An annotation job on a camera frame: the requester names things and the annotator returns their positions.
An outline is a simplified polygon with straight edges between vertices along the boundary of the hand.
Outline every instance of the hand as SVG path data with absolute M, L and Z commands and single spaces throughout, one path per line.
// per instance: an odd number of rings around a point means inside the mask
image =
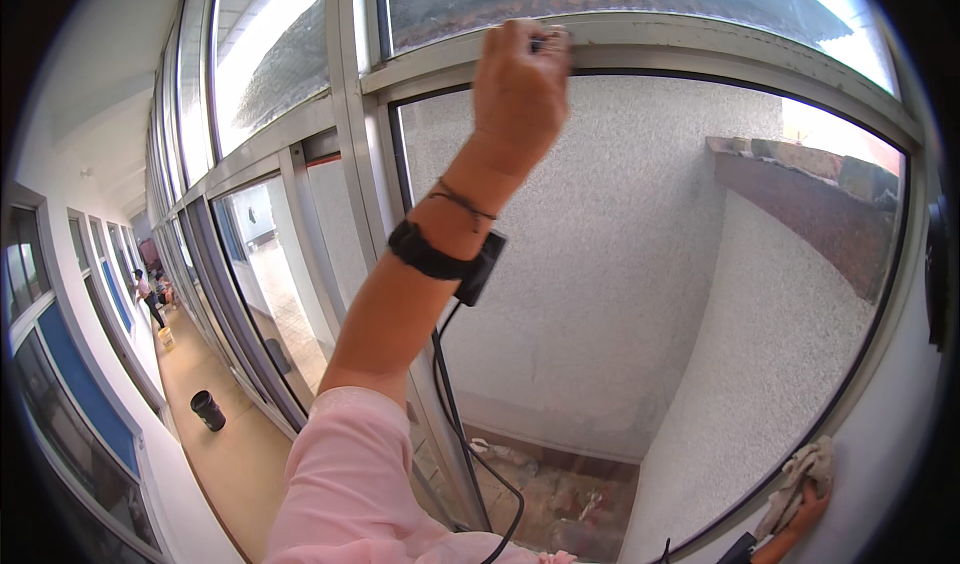
M 531 42 L 542 42 L 534 53 Z M 486 31 L 473 81 L 475 130 L 485 164 L 523 178 L 553 145 L 570 107 L 570 36 L 530 18 L 510 19 Z
M 784 530 L 795 534 L 798 538 L 803 537 L 823 517 L 833 493 L 834 484 L 831 483 L 830 486 L 826 487 L 826 493 L 823 494 L 823 497 L 818 499 L 816 484 L 808 479 L 803 484 L 803 504 L 797 510 L 793 520 L 787 523 Z

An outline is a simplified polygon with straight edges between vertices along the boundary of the cleaning cloth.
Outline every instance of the cleaning cloth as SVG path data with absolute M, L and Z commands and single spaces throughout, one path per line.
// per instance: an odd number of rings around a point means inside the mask
M 786 480 L 770 496 L 770 510 L 753 533 L 756 543 L 762 542 L 769 534 L 778 534 L 790 524 L 804 502 L 807 479 L 814 482 L 818 499 L 827 495 L 834 480 L 834 440 L 824 435 L 799 448 L 783 464 L 783 472 Z

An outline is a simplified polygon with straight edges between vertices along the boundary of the black wristband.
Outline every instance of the black wristband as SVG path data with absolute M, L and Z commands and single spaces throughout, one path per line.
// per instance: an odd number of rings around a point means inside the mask
M 474 268 L 473 259 L 451 258 L 434 248 L 421 234 L 420 226 L 406 218 L 390 233 L 387 245 L 403 264 L 433 279 L 459 281 L 466 278 Z

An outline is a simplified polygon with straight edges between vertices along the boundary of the forearm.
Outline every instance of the forearm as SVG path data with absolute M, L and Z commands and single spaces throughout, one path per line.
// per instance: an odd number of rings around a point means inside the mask
M 753 553 L 750 564 L 778 564 L 784 556 L 797 544 L 799 537 L 789 528 L 780 534 L 775 534 L 770 541 Z
M 522 176 L 501 172 L 499 165 L 512 157 L 491 141 L 471 138 L 443 181 L 477 209 L 496 216 L 523 182 Z M 458 260 L 476 257 L 492 225 L 480 217 L 474 233 L 471 213 L 438 197 L 421 200 L 407 219 L 420 227 L 431 246 Z M 384 254 L 343 321 L 319 391 L 373 387 L 404 406 L 407 367 L 423 349 L 458 285 L 459 281 L 428 277 L 392 252 Z

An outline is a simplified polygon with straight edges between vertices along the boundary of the yellow bucket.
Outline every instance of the yellow bucket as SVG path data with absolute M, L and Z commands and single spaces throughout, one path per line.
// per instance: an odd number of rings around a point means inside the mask
M 170 327 L 163 327 L 156 335 L 160 338 L 163 349 L 168 352 L 173 351 L 174 347 L 176 347 L 176 342 L 174 341 L 174 333 L 170 330 Z

